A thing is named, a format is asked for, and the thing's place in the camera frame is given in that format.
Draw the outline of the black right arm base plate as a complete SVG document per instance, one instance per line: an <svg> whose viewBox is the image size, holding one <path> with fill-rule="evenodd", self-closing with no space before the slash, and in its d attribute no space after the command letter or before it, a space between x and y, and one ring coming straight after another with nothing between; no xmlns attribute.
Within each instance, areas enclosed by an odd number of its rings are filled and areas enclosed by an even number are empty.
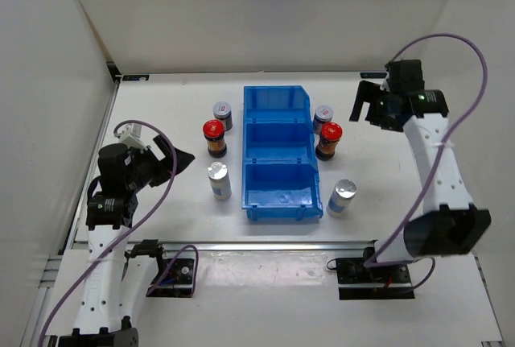
<svg viewBox="0 0 515 347"><path fill-rule="evenodd" d="M333 258L326 269L336 273L339 300L413 299L406 265L367 269L362 258Z"/></svg>

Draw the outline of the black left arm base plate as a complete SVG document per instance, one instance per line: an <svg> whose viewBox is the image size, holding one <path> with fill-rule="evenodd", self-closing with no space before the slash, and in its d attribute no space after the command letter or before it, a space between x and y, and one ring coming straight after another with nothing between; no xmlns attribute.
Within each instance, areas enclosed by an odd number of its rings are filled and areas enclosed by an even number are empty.
<svg viewBox="0 0 515 347"><path fill-rule="evenodd" d="M146 296L157 298L191 298L196 291L198 261L196 246L185 245L172 258L165 258L152 280Z"/></svg>

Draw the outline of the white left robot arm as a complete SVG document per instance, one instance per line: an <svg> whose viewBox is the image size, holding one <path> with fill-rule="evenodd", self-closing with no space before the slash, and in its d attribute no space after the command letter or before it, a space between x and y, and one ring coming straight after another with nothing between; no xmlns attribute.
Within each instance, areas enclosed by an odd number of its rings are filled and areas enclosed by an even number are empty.
<svg viewBox="0 0 515 347"><path fill-rule="evenodd" d="M100 174L87 196L89 272L73 330L60 337L60 346L138 345L138 310L149 285L167 277L169 264L156 240L126 250L137 195L145 187L169 184L195 158L175 149L161 134L153 141L162 159L135 138L99 150Z"/></svg>

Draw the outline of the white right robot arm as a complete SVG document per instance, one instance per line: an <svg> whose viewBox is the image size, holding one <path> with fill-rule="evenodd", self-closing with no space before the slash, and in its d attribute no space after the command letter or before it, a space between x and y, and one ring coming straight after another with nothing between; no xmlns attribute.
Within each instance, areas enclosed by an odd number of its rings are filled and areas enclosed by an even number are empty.
<svg viewBox="0 0 515 347"><path fill-rule="evenodd" d="M443 93L389 92L361 81L350 121L359 119L364 104L369 105L367 122L406 136L422 190L393 233L374 242L373 255L361 263L362 275L378 283L390 273L390 265L468 254L492 218L487 209L476 207L460 174Z"/></svg>

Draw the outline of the grey-lid dark jar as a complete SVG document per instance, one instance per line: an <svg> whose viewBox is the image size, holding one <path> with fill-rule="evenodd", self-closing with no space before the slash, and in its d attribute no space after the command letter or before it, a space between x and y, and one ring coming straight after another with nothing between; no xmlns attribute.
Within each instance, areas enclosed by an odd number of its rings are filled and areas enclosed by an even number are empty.
<svg viewBox="0 0 515 347"><path fill-rule="evenodd" d="M225 131L229 131L233 127L232 109L228 102L218 101L212 107L213 116L216 120L219 120L225 128Z"/></svg>
<svg viewBox="0 0 515 347"><path fill-rule="evenodd" d="M323 125L330 122L334 116L334 110L329 105L320 105L315 109L313 117L313 130L319 134Z"/></svg>

